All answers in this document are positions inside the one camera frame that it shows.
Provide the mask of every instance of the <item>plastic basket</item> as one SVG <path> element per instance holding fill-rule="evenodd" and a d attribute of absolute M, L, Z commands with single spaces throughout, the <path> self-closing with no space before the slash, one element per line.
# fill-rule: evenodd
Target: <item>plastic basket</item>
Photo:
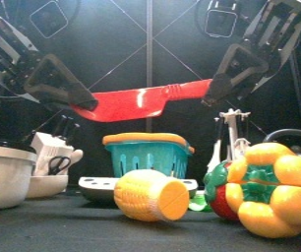
<path fill-rule="evenodd" d="M 113 153 L 115 177 L 123 177 L 134 169 L 155 169 L 167 176 L 186 178 L 193 154 L 189 143 L 133 140 L 107 143 L 106 148 Z"/>

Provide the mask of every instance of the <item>toy vegetable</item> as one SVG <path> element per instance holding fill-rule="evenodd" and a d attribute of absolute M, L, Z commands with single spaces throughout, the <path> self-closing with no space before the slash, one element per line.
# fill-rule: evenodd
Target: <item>toy vegetable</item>
<path fill-rule="evenodd" d="M 203 177 L 205 183 L 205 199 L 214 213 L 224 219 L 237 221 L 238 214 L 232 210 L 226 201 L 226 184 L 229 167 L 232 162 L 222 161 L 214 170 L 206 173 Z"/>
<path fill-rule="evenodd" d="M 161 171 L 138 169 L 118 181 L 114 200 L 133 219 L 175 221 L 189 210 L 189 189 L 181 179 Z"/>
<path fill-rule="evenodd" d="M 226 199 L 254 234 L 289 237 L 301 233 L 301 157 L 278 143 L 262 143 L 233 161 Z"/>

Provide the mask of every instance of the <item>yellow pepper toy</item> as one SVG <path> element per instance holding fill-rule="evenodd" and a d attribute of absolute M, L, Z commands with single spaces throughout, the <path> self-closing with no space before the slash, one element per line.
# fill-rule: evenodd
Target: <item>yellow pepper toy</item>
<path fill-rule="evenodd" d="M 264 237 L 301 233 L 301 157 L 278 143 L 248 149 L 229 169 L 226 200 L 246 229 Z"/>

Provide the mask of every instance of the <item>scissors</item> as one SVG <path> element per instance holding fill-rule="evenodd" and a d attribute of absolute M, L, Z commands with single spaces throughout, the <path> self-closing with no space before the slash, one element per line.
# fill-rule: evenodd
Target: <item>scissors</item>
<path fill-rule="evenodd" d="M 71 158 L 67 156 L 55 156 L 48 163 L 48 175 L 56 175 L 63 169 L 71 165 Z"/>

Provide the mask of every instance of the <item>white container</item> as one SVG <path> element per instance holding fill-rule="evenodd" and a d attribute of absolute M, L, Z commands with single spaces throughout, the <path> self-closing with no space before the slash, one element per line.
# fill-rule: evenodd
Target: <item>white container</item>
<path fill-rule="evenodd" d="M 51 197 L 68 185 L 68 175 L 32 176 L 27 199 Z"/>
<path fill-rule="evenodd" d="M 0 209 L 24 202 L 36 160 L 32 147 L 0 141 Z"/>

